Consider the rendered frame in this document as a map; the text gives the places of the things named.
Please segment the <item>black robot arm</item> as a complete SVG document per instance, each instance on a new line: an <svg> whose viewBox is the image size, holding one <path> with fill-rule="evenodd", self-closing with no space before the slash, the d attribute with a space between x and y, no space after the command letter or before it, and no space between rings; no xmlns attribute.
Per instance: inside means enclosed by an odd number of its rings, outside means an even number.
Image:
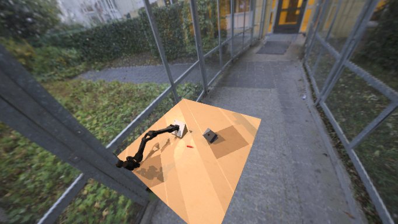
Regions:
<svg viewBox="0 0 398 224"><path fill-rule="evenodd" d="M170 124L168 127L164 128L164 129L160 129L157 131L148 131L144 137L141 139L141 144L139 146L138 152L135 154L134 157L132 156L127 156L125 162L123 163L123 167L128 167L130 169L136 169L137 167L140 167L139 162L142 161L143 158L143 152L146 146L146 142L149 140L152 140L154 137L157 137L160 134L163 133L172 133L175 130L179 130L179 125L172 125ZM150 136L148 138L146 138L147 136Z"/></svg>

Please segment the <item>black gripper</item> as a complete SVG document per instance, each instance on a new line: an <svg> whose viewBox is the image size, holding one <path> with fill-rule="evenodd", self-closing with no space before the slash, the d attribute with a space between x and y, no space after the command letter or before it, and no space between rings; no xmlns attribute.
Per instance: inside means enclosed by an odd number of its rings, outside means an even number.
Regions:
<svg viewBox="0 0 398 224"><path fill-rule="evenodd" d="M118 163L116 164L116 167L121 168L123 166L124 161L119 160ZM128 167L124 167L127 170L134 170L134 169L130 169Z"/></svg>

